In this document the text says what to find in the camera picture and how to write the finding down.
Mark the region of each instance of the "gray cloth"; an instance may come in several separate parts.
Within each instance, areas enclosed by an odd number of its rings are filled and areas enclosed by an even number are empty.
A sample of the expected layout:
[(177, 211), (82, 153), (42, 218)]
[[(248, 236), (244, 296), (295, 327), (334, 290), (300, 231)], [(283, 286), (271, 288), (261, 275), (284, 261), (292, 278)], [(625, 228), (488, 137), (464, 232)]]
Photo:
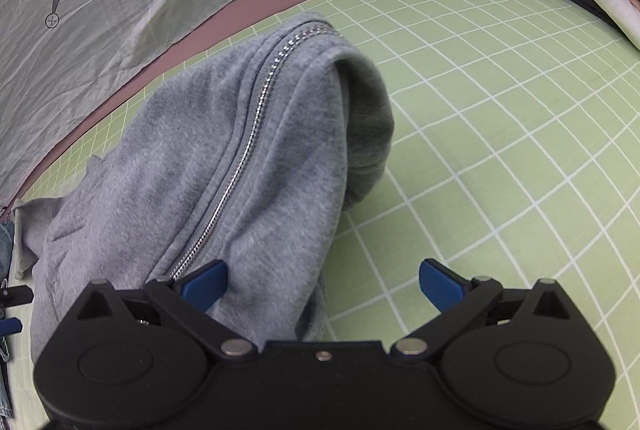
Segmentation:
[(320, 270), (340, 211), (382, 176), (394, 126), (374, 64), (335, 31), (302, 36), (318, 26), (327, 27), (320, 16), (299, 15), (178, 74), (113, 152), (90, 159), (74, 191), (17, 207), (22, 246), (38, 258), (34, 362), (89, 280), (139, 288), (193, 245), (242, 158), (285, 46), (255, 149), (190, 270), (227, 263), (227, 293), (208, 314), (257, 345), (318, 335)]

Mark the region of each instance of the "silver rivet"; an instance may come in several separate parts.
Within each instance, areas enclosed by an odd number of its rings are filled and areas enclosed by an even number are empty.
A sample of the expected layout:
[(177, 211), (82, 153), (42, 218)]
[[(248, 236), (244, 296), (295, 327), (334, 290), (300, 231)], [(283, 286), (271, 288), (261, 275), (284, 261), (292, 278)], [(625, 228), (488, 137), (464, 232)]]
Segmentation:
[(220, 349), (228, 356), (245, 356), (254, 350), (254, 346), (247, 340), (235, 338), (233, 340), (226, 340), (226, 342), (222, 343)]
[(328, 350), (318, 350), (318, 352), (316, 352), (316, 359), (319, 362), (328, 362), (333, 356), (334, 355)]
[(420, 338), (405, 338), (396, 343), (396, 349), (405, 356), (415, 356), (423, 353), (429, 346)]

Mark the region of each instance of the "blue pad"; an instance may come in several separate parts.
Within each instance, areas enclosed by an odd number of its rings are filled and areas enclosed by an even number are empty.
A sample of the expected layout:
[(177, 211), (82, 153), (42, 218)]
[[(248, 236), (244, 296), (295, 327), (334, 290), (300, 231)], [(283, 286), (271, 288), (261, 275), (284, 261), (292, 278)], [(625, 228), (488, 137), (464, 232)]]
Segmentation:
[(210, 269), (194, 273), (180, 288), (180, 297), (200, 311), (207, 311), (226, 292), (228, 270), (218, 261)]
[(0, 336), (18, 334), (22, 332), (22, 323), (18, 318), (7, 318), (0, 320)]
[(440, 312), (453, 307), (465, 297), (464, 285), (431, 265), (428, 260), (420, 264), (419, 279), (421, 291)]

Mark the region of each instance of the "metal zipper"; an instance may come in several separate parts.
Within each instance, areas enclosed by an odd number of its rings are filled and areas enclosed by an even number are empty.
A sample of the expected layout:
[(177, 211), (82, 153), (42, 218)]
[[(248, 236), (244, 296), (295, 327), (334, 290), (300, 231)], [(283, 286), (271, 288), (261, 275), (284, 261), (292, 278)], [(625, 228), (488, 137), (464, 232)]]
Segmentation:
[(202, 248), (204, 247), (204, 245), (207, 243), (207, 240), (209, 240), (209, 238), (211, 237), (211, 234), (213, 233), (213, 230), (215, 229), (216, 225), (220, 221), (220, 214), (222, 213), (223, 208), (226, 206), (226, 203), (228, 203), (229, 197), (231, 193), (234, 191), (234, 188), (236, 187), (236, 184), (238, 183), (238, 180), (240, 179), (242, 172), (244, 172), (244, 168), (246, 167), (249, 157), (253, 152), (253, 149), (255, 146), (255, 140), (257, 138), (257, 135), (260, 130), (260, 126), (262, 124), (262, 117), (264, 115), (264, 109), (266, 107), (267, 99), (270, 94), (271, 87), (273, 86), (272, 85), (273, 81), (275, 80), (277, 73), (280, 71), (280, 68), (284, 63), (284, 60), (286, 60), (287, 57), (290, 55), (290, 53), (296, 47), (298, 47), (298, 45), (300, 45), (303, 41), (308, 40), (313, 36), (317, 36), (318, 34), (339, 35), (339, 33), (334, 28), (332, 28), (332, 26), (328, 24), (315, 26), (311, 29), (302, 31), (300, 32), (300, 34), (296, 34), (292, 40), (289, 40), (285, 45), (283, 45), (280, 48), (277, 56), (273, 60), (273, 63), (271, 63), (271, 70), (269, 71), (269, 74), (267, 75), (267, 78), (265, 79), (264, 84), (262, 86), (262, 91), (260, 92), (260, 99), (258, 99), (258, 105), (255, 109), (254, 122), (251, 127), (249, 139), (247, 139), (246, 145), (244, 147), (244, 151), (242, 152), (242, 157), (240, 158), (240, 161), (238, 162), (238, 165), (236, 166), (236, 169), (233, 175), (231, 176), (228, 184), (226, 185), (225, 191), (222, 194), (222, 197), (220, 197), (220, 200), (216, 205), (216, 209), (213, 211), (213, 214), (209, 219), (209, 222), (207, 222), (207, 225), (204, 228), (203, 232), (198, 237), (196, 242), (191, 246), (189, 251), (187, 251), (181, 257), (178, 263), (174, 266), (170, 275), (171, 278), (173, 278), (174, 280), (180, 278), (180, 276), (183, 275), (184, 272), (188, 269), (188, 267), (193, 263), (193, 261), (202, 251)]

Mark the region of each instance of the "gray jacket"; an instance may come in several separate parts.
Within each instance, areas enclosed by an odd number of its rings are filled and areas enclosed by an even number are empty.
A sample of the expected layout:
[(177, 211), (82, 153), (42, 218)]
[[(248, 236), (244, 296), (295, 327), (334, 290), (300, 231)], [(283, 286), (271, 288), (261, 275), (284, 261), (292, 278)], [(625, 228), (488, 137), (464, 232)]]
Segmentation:
[(139, 288), (216, 258), (210, 316), (258, 346), (318, 336), (340, 211), (381, 177), (393, 127), (373, 63), (309, 13), (165, 82), (74, 191), (17, 206), (33, 361), (89, 280)]

